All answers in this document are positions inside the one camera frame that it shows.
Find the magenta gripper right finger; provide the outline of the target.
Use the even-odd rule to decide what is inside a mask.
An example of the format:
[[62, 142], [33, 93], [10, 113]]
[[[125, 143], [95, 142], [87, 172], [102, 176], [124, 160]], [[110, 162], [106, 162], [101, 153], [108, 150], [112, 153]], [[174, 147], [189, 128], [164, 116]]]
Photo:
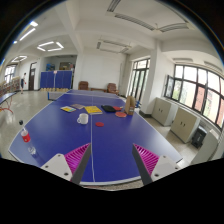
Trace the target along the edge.
[[168, 156], [158, 156], [137, 144], [133, 145], [132, 154], [143, 185], [148, 185], [180, 170], [180, 167]]

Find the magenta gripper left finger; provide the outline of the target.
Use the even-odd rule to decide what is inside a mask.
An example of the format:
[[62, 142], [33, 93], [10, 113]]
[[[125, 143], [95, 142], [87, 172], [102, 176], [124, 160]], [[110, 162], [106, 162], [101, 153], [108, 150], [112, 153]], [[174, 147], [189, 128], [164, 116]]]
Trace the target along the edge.
[[79, 185], [91, 155], [91, 144], [87, 143], [67, 154], [56, 154], [42, 169]]

